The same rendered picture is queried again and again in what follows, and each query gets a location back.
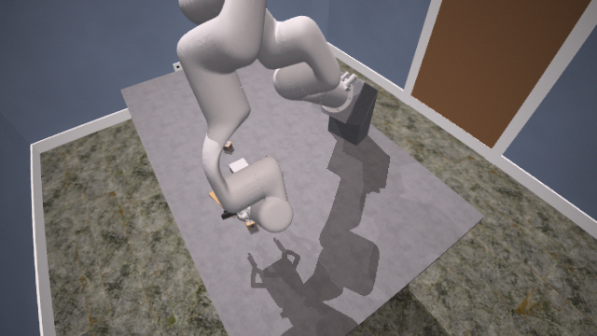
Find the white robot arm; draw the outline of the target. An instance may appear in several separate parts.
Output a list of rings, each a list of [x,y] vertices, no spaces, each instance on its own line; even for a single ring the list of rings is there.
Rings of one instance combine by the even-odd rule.
[[[258,59],[276,69],[273,86],[282,97],[318,104],[331,113],[349,107],[357,76],[341,76],[312,19],[279,22],[266,5],[267,0],[179,0],[183,14],[199,26],[179,40],[177,56],[207,121],[202,166],[216,198],[227,212],[244,210],[242,220],[253,219],[276,233],[293,219],[281,164],[271,156],[249,165],[242,158],[229,164],[233,174],[224,179],[219,167],[225,144],[251,112],[236,70]]]

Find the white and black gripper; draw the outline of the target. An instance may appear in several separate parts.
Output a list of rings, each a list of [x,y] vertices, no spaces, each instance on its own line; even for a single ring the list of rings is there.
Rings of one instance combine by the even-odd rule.
[[[224,210],[224,213],[223,213],[221,216],[222,216],[222,218],[223,218],[223,219],[226,219],[226,218],[229,218],[229,217],[236,216],[236,217],[237,217],[239,220],[242,220],[242,219],[241,219],[241,215],[242,215],[242,214],[244,214],[244,212],[245,212],[245,211],[244,211],[244,210],[242,210],[242,211],[240,212],[241,214],[239,214],[239,213],[232,214],[232,213],[229,213],[229,212],[227,212],[226,210]],[[251,221],[250,221],[250,220],[248,220],[248,219],[246,219],[246,220],[244,220],[243,222],[251,222]]]

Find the tan flat mat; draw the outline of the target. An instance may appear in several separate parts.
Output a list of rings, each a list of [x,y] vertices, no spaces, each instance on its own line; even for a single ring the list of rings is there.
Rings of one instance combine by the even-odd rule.
[[[219,203],[218,199],[215,196],[214,191],[210,192],[209,195],[221,206],[221,204]],[[221,206],[222,207],[222,206]]]

